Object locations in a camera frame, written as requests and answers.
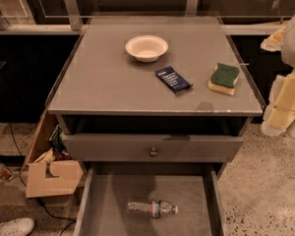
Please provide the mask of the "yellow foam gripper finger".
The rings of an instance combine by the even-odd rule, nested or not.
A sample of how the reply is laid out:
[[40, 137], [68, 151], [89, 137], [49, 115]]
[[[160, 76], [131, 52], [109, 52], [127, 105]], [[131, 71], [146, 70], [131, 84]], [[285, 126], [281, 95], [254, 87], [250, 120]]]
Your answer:
[[268, 38], [266, 38], [262, 44], [261, 49], [265, 51], [280, 51], [282, 47], [283, 35], [285, 32], [285, 27], [278, 29], [276, 32], [271, 34]]
[[274, 80], [265, 108], [262, 132], [277, 137], [285, 132], [295, 137], [295, 70]]

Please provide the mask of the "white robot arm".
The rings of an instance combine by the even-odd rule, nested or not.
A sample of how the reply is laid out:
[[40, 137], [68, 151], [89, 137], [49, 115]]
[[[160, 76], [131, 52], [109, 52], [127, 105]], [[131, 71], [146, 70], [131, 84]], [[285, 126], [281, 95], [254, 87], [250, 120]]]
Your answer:
[[290, 74], [278, 75], [272, 83], [261, 130], [270, 137], [287, 132], [295, 138], [295, 15], [286, 27], [265, 39], [261, 48], [280, 50], [282, 62], [293, 68]]

